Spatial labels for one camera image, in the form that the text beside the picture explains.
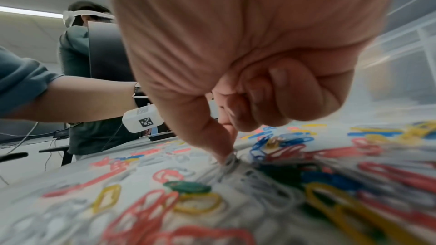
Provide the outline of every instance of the watch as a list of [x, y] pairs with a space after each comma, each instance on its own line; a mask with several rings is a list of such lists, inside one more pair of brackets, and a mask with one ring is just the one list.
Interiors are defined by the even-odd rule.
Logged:
[[139, 83], [135, 84], [135, 90], [133, 92], [132, 98], [135, 100], [136, 106], [143, 107], [146, 105], [153, 104], [147, 95], [142, 92], [141, 85]]

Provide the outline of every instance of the white device with marker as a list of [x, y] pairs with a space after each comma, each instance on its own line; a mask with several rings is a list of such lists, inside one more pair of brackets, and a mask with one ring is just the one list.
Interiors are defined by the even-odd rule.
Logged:
[[164, 123], [154, 104], [129, 110], [124, 113], [123, 125], [131, 133], [138, 133], [150, 128], [158, 127]]

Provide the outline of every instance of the rolled-up sleeve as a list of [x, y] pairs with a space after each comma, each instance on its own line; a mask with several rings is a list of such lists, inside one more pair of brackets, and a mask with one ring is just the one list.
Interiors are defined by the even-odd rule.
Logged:
[[60, 75], [32, 59], [23, 59], [0, 47], [0, 118], [32, 102]]

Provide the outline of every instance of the white device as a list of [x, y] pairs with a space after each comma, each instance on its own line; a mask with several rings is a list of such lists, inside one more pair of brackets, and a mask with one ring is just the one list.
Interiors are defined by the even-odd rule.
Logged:
[[64, 12], [64, 24], [67, 28], [71, 27], [74, 22], [74, 18], [79, 15], [94, 15], [104, 19], [108, 19], [110, 22], [115, 20], [115, 17], [110, 14], [100, 13], [95, 11], [80, 10], [80, 11], [65, 11]]
[[164, 123], [154, 104], [129, 110], [124, 113], [123, 125], [131, 133], [138, 133]]

